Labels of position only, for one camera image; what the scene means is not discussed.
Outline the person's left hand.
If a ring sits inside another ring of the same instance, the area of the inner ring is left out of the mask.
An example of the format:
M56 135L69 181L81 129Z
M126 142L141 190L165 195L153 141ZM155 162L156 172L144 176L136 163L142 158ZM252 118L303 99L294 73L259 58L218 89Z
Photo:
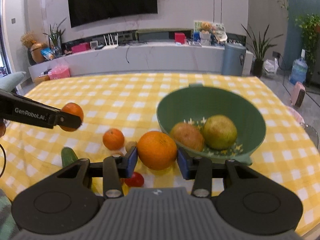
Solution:
M1 121L0 122L0 138L5 135L6 129L7 128L6 128L4 121Z

